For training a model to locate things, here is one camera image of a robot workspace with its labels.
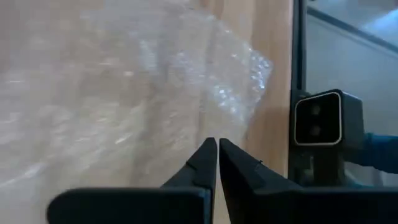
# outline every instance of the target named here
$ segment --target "bubble wrap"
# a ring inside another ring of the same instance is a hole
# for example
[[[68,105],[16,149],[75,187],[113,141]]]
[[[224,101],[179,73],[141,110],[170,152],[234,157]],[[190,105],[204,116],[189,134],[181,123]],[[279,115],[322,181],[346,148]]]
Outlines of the bubble wrap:
[[[241,144],[271,63],[183,0],[6,0],[0,223],[74,187],[156,187],[208,136]]]

